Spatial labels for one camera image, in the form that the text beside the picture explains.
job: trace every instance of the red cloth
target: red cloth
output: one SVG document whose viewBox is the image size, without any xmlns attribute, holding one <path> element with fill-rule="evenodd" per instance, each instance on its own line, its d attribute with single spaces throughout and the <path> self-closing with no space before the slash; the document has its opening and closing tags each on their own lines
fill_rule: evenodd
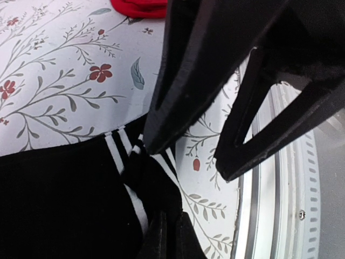
<svg viewBox="0 0 345 259">
<path fill-rule="evenodd" d="M 130 18 L 164 18 L 168 0 L 111 0 L 116 11 Z"/>
</svg>

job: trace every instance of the floral tablecloth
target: floral tablecloth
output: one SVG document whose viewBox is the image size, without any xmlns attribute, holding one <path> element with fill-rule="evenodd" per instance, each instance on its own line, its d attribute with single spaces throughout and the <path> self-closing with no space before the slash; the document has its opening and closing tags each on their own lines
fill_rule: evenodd
<svg viewBox="0 0 345 259">
<path fill-rule="evenodd" d="M 147 113 L 163 31 L 164 20 L 128 18 L 109 0 L 0 0 L 0 155 L 85 141 Z M 211 259 L 232 248 L 238 182 L 220 178 L 213 153 L 239 76 L 177 144 L 184 207 Z"/>
</svg>

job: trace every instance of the gray surface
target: gray surface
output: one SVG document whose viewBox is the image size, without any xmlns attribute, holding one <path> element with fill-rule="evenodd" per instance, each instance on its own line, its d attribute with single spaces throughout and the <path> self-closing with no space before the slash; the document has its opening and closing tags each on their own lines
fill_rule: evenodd
<svg viewBox="0 0 345 259">
<path fill-rule="evenodd" d="M 345 258 L 345 146 L 315 129 L 321 182 L 319 259 Z"/>
</svg>

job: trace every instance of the white floral surface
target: white floral surface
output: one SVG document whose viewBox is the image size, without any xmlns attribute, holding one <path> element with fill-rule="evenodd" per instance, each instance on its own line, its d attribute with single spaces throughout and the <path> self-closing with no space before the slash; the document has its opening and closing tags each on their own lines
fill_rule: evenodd
<svg viewBox="0 0 345 259">
<path fill-rule="evenodd" d="M 130 19 L 109 0 L 0 0 L 0 156 L 85 141 L 145 114 L 163 31 L 163 20 Z M 184 207 L 211 259 L 232 248 L 238 183 L 219 177 L 213 153 L 237 89 L 235 74 L 177 146 Z"/>
</svg>

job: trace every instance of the striped fabric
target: striped fabric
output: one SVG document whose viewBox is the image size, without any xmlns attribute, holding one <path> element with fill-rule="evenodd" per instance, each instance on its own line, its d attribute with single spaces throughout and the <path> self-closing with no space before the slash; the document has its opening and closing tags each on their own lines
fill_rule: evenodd
<svg viewBox="0 0 345 259">
<path fill-rule="evenodd" d="M 82 143 L 0 158 L 0 258 L 135 258 L 156 211 L 182 215 L 174 151 L 145 117 Z"/>
</svg>

